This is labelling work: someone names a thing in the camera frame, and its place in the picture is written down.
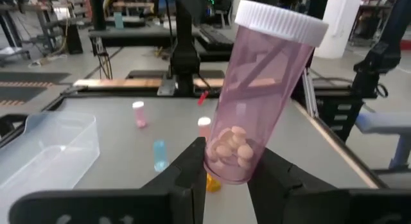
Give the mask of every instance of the floor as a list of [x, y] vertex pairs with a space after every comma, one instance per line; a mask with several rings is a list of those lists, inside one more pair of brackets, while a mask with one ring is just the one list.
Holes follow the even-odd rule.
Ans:
[[[21, 33], [24, 29], [18, 24]], [[32, 24], [29, 33], [40, 33], [35, 24]], [[83, 44], [84, 54], [69, 55], [67, 59], [58, 59], [48, 65], [40, 68], [29, 69], [30, 61], [14, 58], [8, 61], [0, 71], [31, 71], [42, 73], [63, 72], [70, 73], [71, 76], [62, 81], [63, 85], [55, 85], [47, 91], [38, 95], [36, 98], [18, 107], [0, 107], [0, 116], [8, 113], [33, 113], [45, 107], [51, 100], [56, 98], [60, 92], [68, 88], [67, 83], [73, 83], [77, 79], [99, 78], [96, 71], [98, 60], [93, 57], [91, 43], [87, 37], [87, 29], [80, 30], [80, 36]], [[5, 46], [4, 35], [0, 37], [0, 45]], [[168, 63], [156, 58], [153, 54], [153, 47], [124, 47], [108, 48], [112, 56], [111, 62], [113, 75], [115, 78], [124, 78], [131, 70], [143, 69], [167, 69]], [[338, 60], [326, 60], [314, 58], [311, 66], [313, 77], [340, 77], [353, 79], [353, 65], [361, 61], [367, 54], [365, 48], [348, 47], [343, 57]], [[31, 55], [33, 58], [39, 58], [41, 55], [36, 47], [32, 47]], [[378, 98], [366, 101], [367, 106], [363, 112], [406, 112], [411, 110], [411, 52], [404, 52], [399, 66], [382, 76], [380, 82], [389, 90], [389, 97], [386, 99]], [[203, 63], [202, 69], [221, 69], [226, 70], [227, 63]], [[390, 158], [394, 155], [398, 137], [395, 135], [363, 135], [357, 128], [353, 128], [347, 145], [370, 167], [386, 168]], [[411, 187], [411, 175], [403, 174], [396, 176], [396, 180], [401, 183], [395, 183], [396, 187]]]

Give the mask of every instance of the plastic bin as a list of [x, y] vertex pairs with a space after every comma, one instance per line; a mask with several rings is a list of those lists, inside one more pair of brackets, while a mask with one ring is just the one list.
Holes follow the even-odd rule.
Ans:
[[43, 112], [0, 149], [0, 223], [14, 201], [35, 191], [72, 189], [100, 154], [96, 118]]
[[240, 26], [204, 162], [212, 176], [228, 184], [242, 184], [252, 176], [328, 28], [319, 19], [247, 0], [240, 2], [236, 23]]

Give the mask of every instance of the pink translucent pill bottle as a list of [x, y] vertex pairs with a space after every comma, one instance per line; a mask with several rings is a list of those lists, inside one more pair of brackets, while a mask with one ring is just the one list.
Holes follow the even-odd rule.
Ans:
[[328, 28], [316, 18], [247, 0], [240, 2], [236, 24], [204, 162], [208, 173], [227, 184], [251, 178], [306, 62]]

